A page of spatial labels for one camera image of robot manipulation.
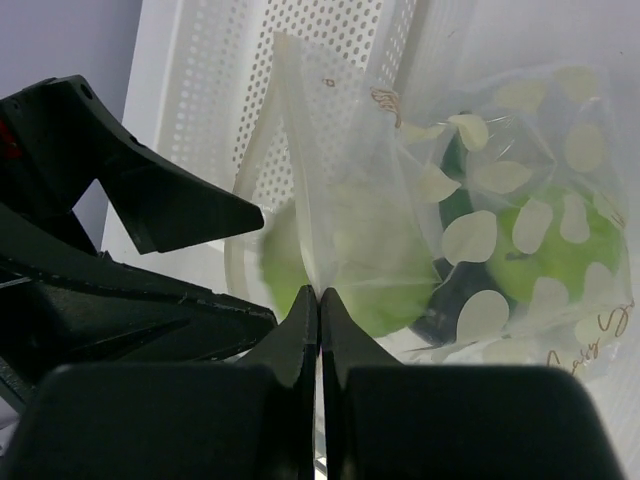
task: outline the green fruit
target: green fruit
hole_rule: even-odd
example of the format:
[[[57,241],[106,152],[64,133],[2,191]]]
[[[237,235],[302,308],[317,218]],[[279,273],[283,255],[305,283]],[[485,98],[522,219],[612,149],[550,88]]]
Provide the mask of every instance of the green fruit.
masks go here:
[[[353,320],[381,337],[412,324],[424,311],[438,277],[419,229],[406,211],[360,185],[330,189],[333,244],[339,271],[331,284]],[[263,236],[260,267],[278,313],[286,315],[304,269],[291,202]]]
[[[588,238],[570,242],[561,234],[561,222],[565,214],[565,196],[576,195],[581,199]],[[601,216],[593,204],[593,196],[563,187],[548,187],[533,198],[551,207],[553,217],[539,248],[530,254],[523,253],[513,242],[513,230],[522,207],[530,197],[515,202],[515,207],[498,214],[498,239],[496,249],[487,262],[490,274],[500,288],[511,298],[530,303],[536,280],[550,277],[562,282],[569,293],[569,301],[580,301],[584,291],[587,268],[594,262],[616,273],[624,249],[622,232],[608,219]]]

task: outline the perforated surface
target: perforated surface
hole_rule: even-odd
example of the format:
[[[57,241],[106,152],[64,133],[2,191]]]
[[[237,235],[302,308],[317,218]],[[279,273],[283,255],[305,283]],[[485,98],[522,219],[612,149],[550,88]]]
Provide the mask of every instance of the perforated surface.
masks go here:
[[[198,0],[184,2],[166,86],[158,151],[227,190],[233,188],[260,114],[273,60],[273,32],[322,44],[392,86],[415,0]],[[282,126],[253,200],[291,196]]]

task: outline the dark green object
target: dark green object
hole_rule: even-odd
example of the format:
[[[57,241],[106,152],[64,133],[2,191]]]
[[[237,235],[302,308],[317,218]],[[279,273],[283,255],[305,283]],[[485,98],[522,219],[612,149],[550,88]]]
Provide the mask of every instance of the dark green object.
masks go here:
[[[456,132],[444,153],[440,167],[442,173],[453,180],[463,178],[465,176],[463,165],[467,153],[468,150],[462,143],[460,133]],[[456,218],[473,212],[469,192],[463,188],[457,189],[452,195],[441,201],[439,208],[440,223],[442,223],[443,230],[451,225]]]
[[[447,146],[440,169],[453,180],[463,179],[468,153],[460,133],[456,132]],[[440,202],[439,210],[442,228],[446,230],[457,218],[473,213],[469,191],[457,189]],[[498,288],[484,263],[462,262],[454,267],[445,258],[438,258],[433,265],[442,283],[435,288],[424,314],[410,328],[434,347],[456,341],[460,312],[476,293],[494,290],[504,296],[510,310],[516,304]]]

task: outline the polka dot plastic bag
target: polka dot plastic bag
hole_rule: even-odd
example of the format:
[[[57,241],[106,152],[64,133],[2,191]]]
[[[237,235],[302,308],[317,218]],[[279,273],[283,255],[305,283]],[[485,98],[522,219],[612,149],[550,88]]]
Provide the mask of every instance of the polka dot plastic bag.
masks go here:
[[[519,70],[449,93],[400,151],[441,283],[405,361],[606,365],[634,302],[606,76]]]
[[[604,86],[585,67],[514,72],[408,121],[386,85],[276,34],[234,189],[267,226],[227,241],[231,293],[259,301],[247,286],[257,275],[283,317],[301,285],[332,286],[405,362],[581,373],[614,351],[633,305]],[[265,201],[279,128],[293,188]]]

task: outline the plastic bag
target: plastic bag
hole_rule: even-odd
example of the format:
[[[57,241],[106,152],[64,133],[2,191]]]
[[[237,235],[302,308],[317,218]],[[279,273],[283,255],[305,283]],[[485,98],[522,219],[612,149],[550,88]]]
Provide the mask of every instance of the plastic bag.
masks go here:
[[[403,361],[579,374],[613,355],[633,300],[601,75],[513,72],[408,122],[395,93],[335,53],[282,34],[274,47],[234,193],[251,198],[276,125],[293,191],[263,204],[258,238],[227,243],[232,293],[250,296],[252,251],[279,313],[300,285],[333,286]]]

